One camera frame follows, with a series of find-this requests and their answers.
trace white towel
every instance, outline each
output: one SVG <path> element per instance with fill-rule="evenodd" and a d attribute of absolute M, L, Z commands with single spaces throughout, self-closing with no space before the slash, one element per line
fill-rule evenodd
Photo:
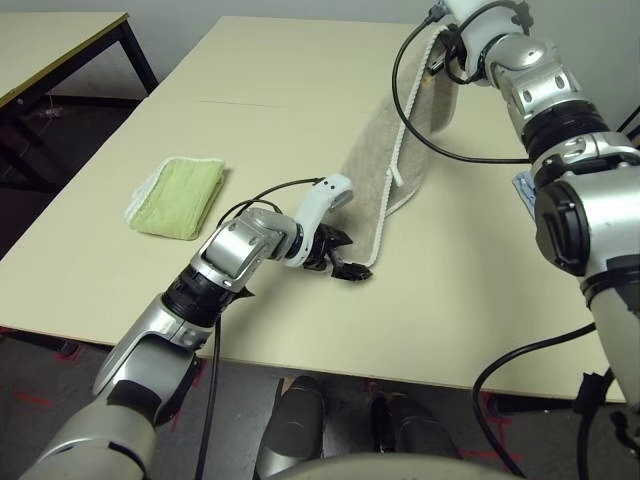
<path fill-rule="evenodd" d="M 444 128 L 453 115 L 457 85 L 444 74 L 425 74 L 428 59 L 442 53 L 436 42 L 444 26 L 427 28 L 430 41 L 424 54 L 409 62 L 398 79 L 405 115 L 423 135 Z M 353 146 L 342 173 L 353 182 L 354 200 L 328 217 L 344 230 L 353 245 L 340 249 L 347 262 L 370 267 L 378 258 L 385 218 L 400 209 L 422 184 L 432 152 L 416 139 L 398 117 L 391 93 Z"/>

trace wall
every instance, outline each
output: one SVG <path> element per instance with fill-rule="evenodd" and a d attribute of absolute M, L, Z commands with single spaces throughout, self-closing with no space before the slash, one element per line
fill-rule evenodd
<path fill-rule="evenodd" d="M 534 34 L 551 38 L 605 119 L 617 126 L 640 104 L 638 0 L 530 0 Z M 160 79 L 222 15 L 417 23 L 432 0 L 0 0 L 0 11 L 126 10 Z M 119 47 L 57 93 L 139 97 Z"/>

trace gray carpet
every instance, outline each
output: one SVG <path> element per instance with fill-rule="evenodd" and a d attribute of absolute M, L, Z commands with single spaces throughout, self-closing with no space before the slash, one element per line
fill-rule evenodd
<path fill-rule="evenodd" d="M 65 107 L 43 137 L 77 171 L 126 119 L 124 109 Z M 43 124 L 35 115 L 34 129 Z M 24 143 L 6 130 L 3 139 L 21 150 Z M 26 159 L 43 174 L 59 172 L 34 149 Z M 0 174 L 4 170 L 0 164 Z M 52 195 L 0 189 L 0 257 L 40 214 Z M 70 358 L 40 347 L 0 339 L 0 480 L 16 479 L 38 456 L 56 430 L 91 399 L 93 378 L 106 353 L 82 346 Z M 278 381 L 293 372 L 223 363 L 209 448 L 207 478 L 251 479 L 253 464 Z M 190 390 L 180 415 L 158 431 L 152 468 L 155 480 L 190 478 L 204 418 L 210 368 Z M 326 456 L 370 451 L 370 392 L 403 392 L 428 406 L 447 427 L 466 461 L 501 468 L 471 413 L 467 391 L 314 374 L 324 383 L 329 403 Z M 640 478 L 637 462 L 615 440 L 603 408 L 591 435 L 592 478 Z M 575 439 L 578 418 L 568 410 L 522 413 L 499 419 L 508 449 L 530 478 L 577 479 Z"/>

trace green towel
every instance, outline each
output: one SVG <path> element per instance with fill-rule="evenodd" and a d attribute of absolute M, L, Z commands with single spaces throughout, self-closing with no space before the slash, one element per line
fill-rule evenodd
<path fill-rule="evenodd" d="M 166 159 L 133 194 L 129 226 L 179 240 L 197 238 L 223 183 L 224 162 L 215 158 Z"/>

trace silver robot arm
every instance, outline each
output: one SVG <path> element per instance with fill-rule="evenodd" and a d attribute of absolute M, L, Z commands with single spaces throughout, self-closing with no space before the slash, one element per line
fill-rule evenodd
<path fill-rule="evenodd" d="M 446 1 L 458 24 L 489 3 Z M 497 6 L 468 24 L 465 69 L 506 101 L 532 162 L 538 247 L 578 278 L 611 369 L 640 414 L 640 151 L 609 129 L 556 47 L 514 31 L 513 20 Z"/>
<path fill-rule="evenodd" d="M 246 284 L 265 260 L 318 269 L 331 253 L 312 248 L 327 243 L 319 238 L 320 221 L 351 198 L 350 180 L 332 175 L 313 187 L 295 220 L 251 208 L 218 228 L 111 351 L 94 384 L 95 400 L 21 478 L 148 478 L 155 427 L 179 410 L 198 370 L 195 353 L 216 320 L 231 302 L 251 295 Z"/>

